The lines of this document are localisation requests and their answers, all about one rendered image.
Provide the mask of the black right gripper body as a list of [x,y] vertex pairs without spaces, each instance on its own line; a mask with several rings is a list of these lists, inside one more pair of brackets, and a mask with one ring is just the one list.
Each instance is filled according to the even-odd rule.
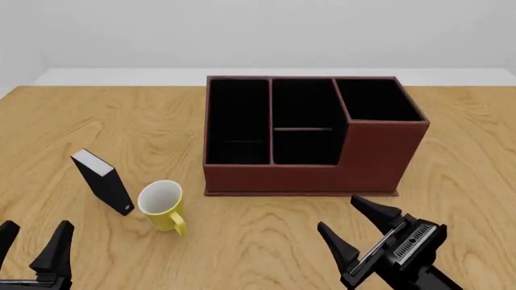
[[371,274],[391,287],[446,287],[447,276],[433,266],[438,248],[447,238],[447,227],[423,219],[405,217],[362,258],[341,282],[357,287]]

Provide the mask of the black book with white pages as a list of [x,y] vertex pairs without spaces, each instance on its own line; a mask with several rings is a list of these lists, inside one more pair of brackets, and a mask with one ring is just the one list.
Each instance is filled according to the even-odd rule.
[[113,166],[87,149],[81,149],[71,159],[99,200],[124,217],[135,208]]

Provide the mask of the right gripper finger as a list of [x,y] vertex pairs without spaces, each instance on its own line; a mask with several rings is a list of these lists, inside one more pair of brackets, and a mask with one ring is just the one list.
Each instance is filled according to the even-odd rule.
[[358,275],[360,272],[354,272],[353,269],[359,264],[358,256],[360,251],[358,251],[354,246],[351,246],[349,243],[342,240],[341,237],[338,236],[324,222],[318,223],[317,230],[330,249],[339,273],[341,275],[344,273]]
[[387,234],[402,223],[402,211],[396,207],[380,205],[353,195],[351,205],[361,212],[382,234]]

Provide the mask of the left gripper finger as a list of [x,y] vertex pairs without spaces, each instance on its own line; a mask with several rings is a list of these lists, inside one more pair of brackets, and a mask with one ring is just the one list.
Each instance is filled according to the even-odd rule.
[[70,252],[73,231],[71,222],[60,222],[45,248],[29,265],[35,271],[37,280],[72,279]]
[[0,225],[0,267],[18,235],[19,229],[20,227],[13,221],[5,221]]

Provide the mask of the red-brown desk caddy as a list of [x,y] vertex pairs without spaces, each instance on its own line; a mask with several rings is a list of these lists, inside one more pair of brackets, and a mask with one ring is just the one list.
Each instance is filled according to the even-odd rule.
[[429,125],[396,77],[208,77],[205,194],[393,196]]

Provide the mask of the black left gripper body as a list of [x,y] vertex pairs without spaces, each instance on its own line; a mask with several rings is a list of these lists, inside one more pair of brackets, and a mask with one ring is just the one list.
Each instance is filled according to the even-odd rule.
[[72,275],[38,273],[33,280],[0,280],[0,290],[70,290]]

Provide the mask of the yellow and white mug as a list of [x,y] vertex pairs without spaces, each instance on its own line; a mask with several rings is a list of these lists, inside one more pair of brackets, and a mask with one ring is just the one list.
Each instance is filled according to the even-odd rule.
[[140,212],[159,231],[175,230],[180,236],[187,235],[184,219],[182,187],[173,180],[158,180],[147,185],[139,194]]

